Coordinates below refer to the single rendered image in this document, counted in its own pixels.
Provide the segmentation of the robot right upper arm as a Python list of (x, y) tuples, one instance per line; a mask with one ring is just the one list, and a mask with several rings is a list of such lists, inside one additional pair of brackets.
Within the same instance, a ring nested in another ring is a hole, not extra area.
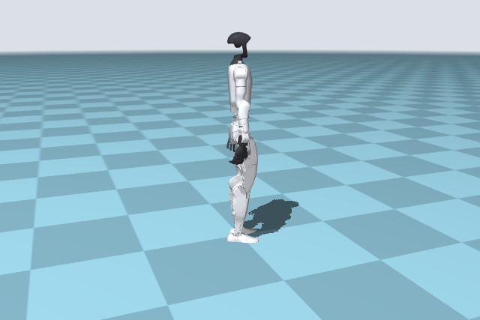
[(247, 69), (244, 67), (235, 67), (233, 71), (233, 79), (235, 81), (235, 104), (237, 110), (239, 110), (239, 105), (241, 102), (245, 101), (245, 95), (247, 93)]

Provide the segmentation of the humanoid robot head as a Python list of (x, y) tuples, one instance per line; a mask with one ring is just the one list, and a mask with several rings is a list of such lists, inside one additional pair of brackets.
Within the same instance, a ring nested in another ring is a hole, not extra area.
[[(242, 58), (247, 58), (248, 53), (247, 53), (247, 42), (251, 39), (251, 37), (245, 33), (242, 32), (235, 32), (232, 33), (227, 40), (227, 43), (233, 43), (236, 48), (239, 48), (242, 46), (243, 53), (240, 55), (234, 55), (234, 59), (232, 60), (230, 65), (233, 64), (238, 64), (238, 61), (242, 61)], [(244, 64), (242, 62), (242, 64)]]

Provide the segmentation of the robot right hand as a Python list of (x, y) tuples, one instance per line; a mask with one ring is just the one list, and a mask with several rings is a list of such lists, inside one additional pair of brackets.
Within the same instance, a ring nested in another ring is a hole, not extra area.
[(242, 164), (244, 162), (244, 159), (248, 158), (247, 148), (245, 147), (248, 145), (247, 143), (242, 143), (242, 135), (239, 135), (238, 137), (239, 146), (235, 151), (234, 158), (231, 161), (229, 161), (230, 163), (236, 164), (236, 165)]

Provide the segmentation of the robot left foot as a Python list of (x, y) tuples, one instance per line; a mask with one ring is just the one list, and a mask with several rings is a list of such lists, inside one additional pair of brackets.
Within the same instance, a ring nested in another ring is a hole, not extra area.
[[(246, 228), (244, 226), (242, 226), (242, 230), (241, 230), (241, 233), (245, 233), (245, 234), (250, 234), (250, 233), (253, 233), (256, 231), (256, 229), (250, 229), (250, 228)], [(240, 230), (238, 231), (238, 233), (240, 232)], [(234, 233), (234, 228), (233, 229), (230, 229), (229, 233)]]

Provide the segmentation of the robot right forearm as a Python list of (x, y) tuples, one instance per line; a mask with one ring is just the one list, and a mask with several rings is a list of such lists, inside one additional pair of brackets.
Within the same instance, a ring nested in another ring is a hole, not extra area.
[(238, 136), (239, 135), (242, 136), (241, 143), (248, 143), (248, 140), (249, 140), (249, 132), (250, 132), (249, 123), (248, 123), (249, 108), (250, 108), (249, 103), (245, 101), (241, 102), (238, 108), (238, 115), (237, 115), (238, 126), (239, 126)]

